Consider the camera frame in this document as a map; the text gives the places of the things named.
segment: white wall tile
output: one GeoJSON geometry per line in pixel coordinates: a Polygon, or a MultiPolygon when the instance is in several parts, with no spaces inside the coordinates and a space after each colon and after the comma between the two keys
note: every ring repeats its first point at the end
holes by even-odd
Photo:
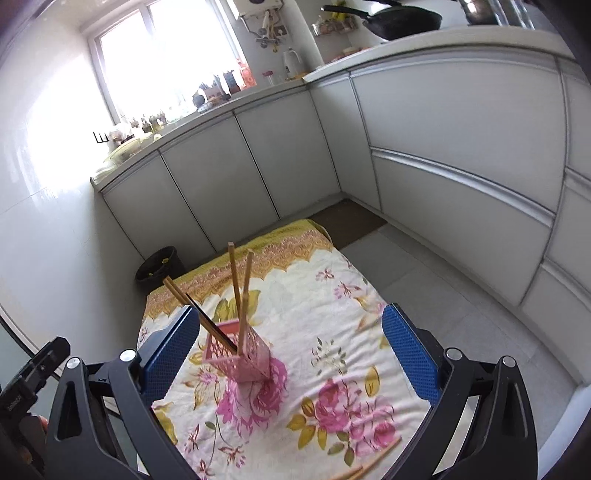
{"type": "Polygon", "coordinates": [[[0,67],[0,305],[87,362],[135,345],[145,307],[142,259],[88,180],[108,153],[92,132],[112,125],[78,30],[99,8],[56,2],[0,67]]]}

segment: kitchen countertop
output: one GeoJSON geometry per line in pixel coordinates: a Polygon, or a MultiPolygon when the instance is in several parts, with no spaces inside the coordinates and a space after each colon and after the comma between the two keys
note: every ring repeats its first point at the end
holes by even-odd
{"type": "Polygon", "coordinates": [[[197,128],[218,116],[224,115],[225,113],[249,103],[256,102],[257,100],[309,83],[317,82],[325,77],[345,72],[372,61],[430,48],[465,45],[525,48],[527,50],[542,51],[574,60],[572,52],[559,35],[547,31],[526,30],[519,27],[497,27],[494,25],[459,27],[400,38],[399,40],[368,48],[367,50],[363,50],[349,57],[345,57],[344,59],[325,65],[324,67],[304,76],[302,80],[293,80],[280,83],[273,87],[256,90],[252,93],[245,93],[243,96],[235,100],[230,100],[206,113],[200,115],[193,113],[184,119],[179,120],[173,125],[171,131],[168,131],[161,138],[143,148],[140,152],[136,153],[129,160],[120,165],[116,170],[109,173],[101,181],[95,183],[91,180],[90,182],[96,190],[101,191],[123,172],[137,165],[146,156],[158,148],[163,147],[171,140],[174,140],[189,130],[197,128]]]}
{"type": "Polygon", "coordinates": [[[218,116],[231,112],[232,110],[240,108],[241,106],[247,105],[252,102],[256,102],[257,100],[266,98],[271,95],[275,95],[276,93],[285,92],[287,90],[291,90],[301,86],[304,86],[303,80],[292,80],[290,82],[280,83],[279,85],[274,85],[272,87],[259,89],[252,93],[245,93],[244,95],[234,100],[230,100],[229,102],[223,103],[217,107],[214,107],[205,113],[191,113],[191,115],[187,115],[185,118],[181,118],[178,122],[172,124],[172,130],[169,130],[158,140],[154,140],[141,151],[133,155],[129,160],[123,162],[123,164],[121,164],[114,171],[109,173],[105,178],[101,179],[98,182],[95,182],[91,178],[90,183],[92,183],[92,186],[95,188],[95,190],[101,191],[109,183],[111,183],[113,180],[119,177],[123,172],[129,170],[134,165],[137,165],[146,156],[150,155],[152,152],[156,151],[160,147],[165,146],[168,142],[183,135],[189,130],[197,128],[217,118],[218,116]]]}
{"type": "Polygon", "coordinates": [[[329,63],[304,76],[304,81],[306,83],[316,82],[335,73],[386,57],[430,48],[466,45],[525,48],[574,60],[574,55],[564,40],[555,33],[543,30],[526,30],[521,27],[473,25],[435,30],[382,43],[329,63]]]}

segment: window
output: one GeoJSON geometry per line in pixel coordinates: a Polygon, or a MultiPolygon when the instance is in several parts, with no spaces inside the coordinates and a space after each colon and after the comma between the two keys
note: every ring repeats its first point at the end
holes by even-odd
{"type": "Polygon", "coordinates": [[[202,83],[240,74],[242,52],[230,37],[213,0],[158,0],[140,4],[94,36],[103,93],[113,120],[193,112],[202,83]]]}

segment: pan handle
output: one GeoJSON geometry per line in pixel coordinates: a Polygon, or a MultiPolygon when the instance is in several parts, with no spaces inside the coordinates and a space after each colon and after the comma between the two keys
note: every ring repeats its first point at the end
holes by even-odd
{"type": "Polygon", "coordinates": [[[368,0],[368,1],[376,1],[379,4],[389,5],[391,7],[401,7],[402,6],[402,4],[400,2],[398,2],[397,0],[368,0]]]}
{"type": "Polygon", "coordinates": [[[367,20],[371,15],[363,10],[357,10],[356,8],[349,8],[349,7],[337,7],[335,5],[325,5],[320,8],[323,12],[336,12],[338,14],[349,14],[355,15],[356,17],[361,17],[364,20],[367,20]]]}

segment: floor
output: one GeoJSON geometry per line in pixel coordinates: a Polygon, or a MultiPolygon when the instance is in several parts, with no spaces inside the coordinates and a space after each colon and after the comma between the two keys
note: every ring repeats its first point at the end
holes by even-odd
{"type": "MultiPolygon", "coordinates": [[[[337,230],[327,230],[338,236],[337,230]]],[[[494,363],[503,355],[513,356],[530,397],[538,449],[544,444],[575,383],[519,320],[460,271],[389,224],[340,251],[387,302],[398,303],[444,347],[494,363]]]]}
{"type": "Polygon", "coordinates": [[[386,224],[386,220],[349,199],[341,200],[315,213],[310,220],[314,220],[328,231],[333,245],[338,250],[386,224]]]}

